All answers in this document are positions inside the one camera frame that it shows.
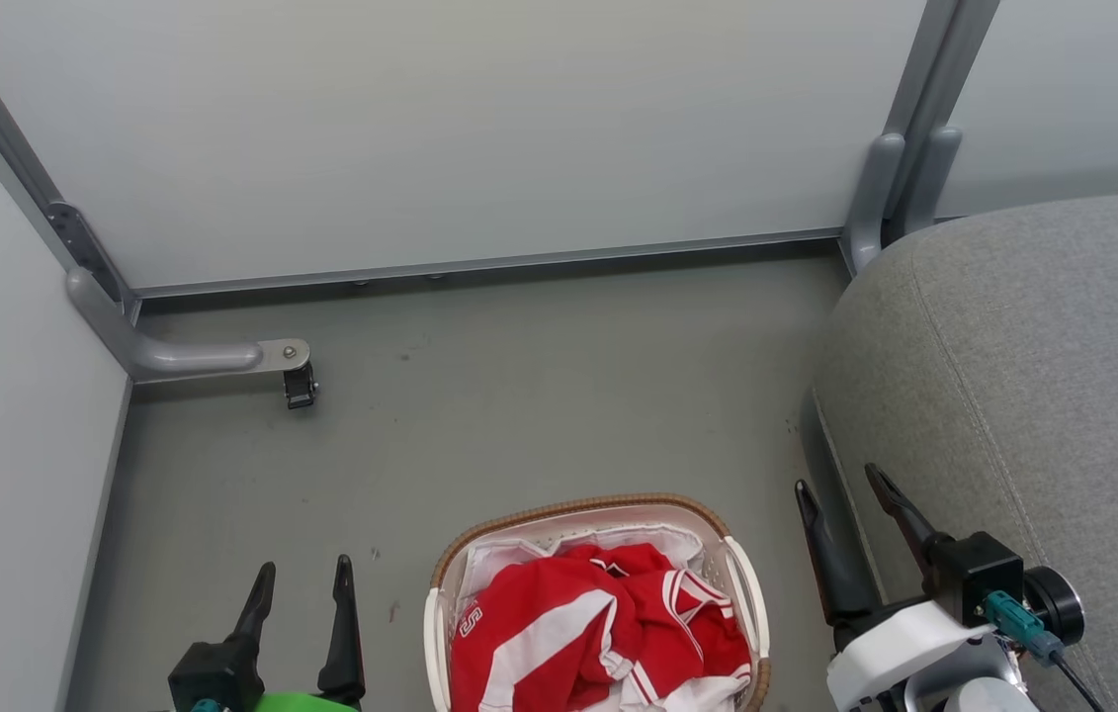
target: metal frame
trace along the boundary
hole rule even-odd
[[[424,265],[377,267],[377,269],[366,270],[314,272],[314,274],[280,275],[271,276],[271,278],[208,281],[208,283],[197,284],[173,284],[167,285],[167,287],[143,287],[138,289],[138,294],[142,298],[162,298],[229,292],[252,292],[252,289],[275,287],[313,287],[313,285],[324,284],[361,285],[370,283],[370,281],[387,278],[419,278],[420,276],[442,278],[445,275],[463,274],[463,272],[512,270],[543,265],[568,265],[569,263],[576,265],[581,262],[625,260],[625,258],[632,257],[684,255],[684,253],[718,253],[721,249],[737,249],[740,247],[805,243],[813,239],[835,239],[841,237],[842,229],[841,227],[802,229],[776,231],[776,234],[766,235],[688,239],[679,240],[679,243],[629,247],[578,249],[578,251],[571,253],[542,253],[542,255],[522,255],[519,257],[494,257],[486,258],[486,260],[429,262]]]
[[[925,212],[935,217],[935,198],[941,194],[944,179],[950,174],[953,158],[961,142],[961,130],[955,127],[953,133],[939,133],[937,130],[950,121],[950,113],[985,41],[997,4],[998,0],[958,0],[944,34],[941,50],[919,96],[915,116],[907,126],[906,154],[883,213],[893,226],[918,222],[921,227]],[[916,215],[908,216],[908,211]],[[892,238],[902,235],[906,234],[893,230]]]
[[[124,283],[83,212],[63,200],[0,98],[0,180],[66,269],[66,294],[133,382],[283,373],[287,408],[313,405],[311,350],[302,339],[178,344],[134,329],[141,298]]]
[[[883,135],[853,194],[841,249],[851,274],[897,239],[935,222],[961,130],[946,126],[984,44],[998,0],[928,0]],[[872,208],[878,203],[879,208]]]
[[[170,343],[135,330],[84,267],[66,272],[66,295],[134,382],[170,382],[233,373],[293,371],[309,364],[304,339],[238,343]]]
[[[48,175],[42,163],[36,158],[36,152],[27,143],[27,139],[18,130],[17,123],[9,116],[9,110],[0,96],[0,154],[7,163],[8,170],[12,171],[12,177],[21,186],[21,189],[35,203],[39,216],[47,218],[53,228],[49,235],[57,234],[61,246],[65,246],[67,255],[76,265],[88,267],[93,274],[98,276],[102,287],[106,289],[112,302],[120,304],[125,313],[132,312],[138,302],[138,296],[124,283],[124,276],[120,274],[115,263],[106,255],[106,248],[97,240],[97,236],[89,229],[88,222],[78,209],[70,206],[63,199],[61,191],[57,190],[54,180]],[[47,237],[44,229],[40,229],[40,237]],[[60,251],[49,243],[49,249],[54,253]]]

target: laundry basket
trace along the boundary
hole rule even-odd
[[[423,613],[423,644],[427,654],[427,682],[438,712],[448,712],[448,657],[457,621],[458,591],[466,573],[468,551],[485,542],[522,538],[541,547],[560,537],[586,535],[613,528],[663,524],[693,533],[703,545],[702,576],[730,597],[738,626],[752,657],[752,681],[737,699],[740,711],[760,709],[770,689],[770,632],[765,598],[752,563],[726,523],[707,506],[675,494],[627,494],[577,500],[470,528],[456,538],[436,564]]]

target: connector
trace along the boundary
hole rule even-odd
[[[1063,640],[1052,632],[1046,630],[1041,618],[1034,616],[1020,600],[1015,600],[1003,591],[994,591],[985,596],[985,618],[1015,643],[1018,643],[1042,664],[1050,667],[1055,653],[1063,654]]]

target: gray cushion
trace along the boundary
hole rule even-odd
[[[987,530],[1087,606],[1070,662],[1118,708],[1118,197],[944,222],[844,294],[815,378],[866,553],[889,596],[919,576],[862,464],[936,526]],[[1025,672],[1046,709],[1083,709]]]

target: white stripe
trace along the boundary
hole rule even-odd
[[[598,662],[603,663],[603,671],[607,672],[607,676],[612,677],[613,681],[620,680],[634,667],[634,664],[612,649],[612,624],[616,621],[618,605],[620,602],[614,597],[612,602],[607,605],[607,617],[603,618],[603,640],[599,643],[598,653]]]
[[[481,712],[512,709],[514,685],[532,674],[547,659],[555,657],[574,639],[585,634],[585,628],[599,614],[607,611],[607,627],[603,632],[604,657],[620,658],[605,646],[610,644],[610,619],[616,616],[616,597],[605,590],[590,590],[571,604],[558,605],[537,617],[536,621],[505,640],[492,652],[492,667],[479,708]]]
[[[672,616],[673,621],[676,621],[681,626],[682,630],[686,632],[686,637],[690,638],[690,643],[695,646],[695,654],[699,655],[700,659],[704,658],[704,649],[699,647],[699,640],[695,639],[695,634],[690,632],[690,627],[681,620],[678,616],[678,594],[681,590],[681,581],[685,580],[685,573],[689,571],[669,571],[663,576],[663,586],[665,586],[665,595],[663,595],[663,607],[669,609],[670,616]]]
[[[718,594],[717,589],[713,589],[711,586],[708,586],[707,582],[704,582],[703,579],[697,577],[694,572],[682,571],[682,573],[685,573],[686,577],[684,585],[686,594],[689,594],[690,596],[694,596],[699,600],[700,605],[702,604],[726,605],[730,602],[729,598]]]
[[[681,621],[689,626],[690,621],[693,621],[695,616],[698,616],[699,613],[703,610],[703,608],[704,608],[703,604],[695,605],[695,607],[691,608],[690,611],[685,611],[684,614],[680,615]]]
[[[641,683],[642,692],[647,695],[644,700],[645,703],[653,704],[660,699],[660,693],[654,692],[654,683],[651,682],[651,675],[645,674],[645,667],[641,663],[634,665],[634,674],[629,675],[629,680]]]

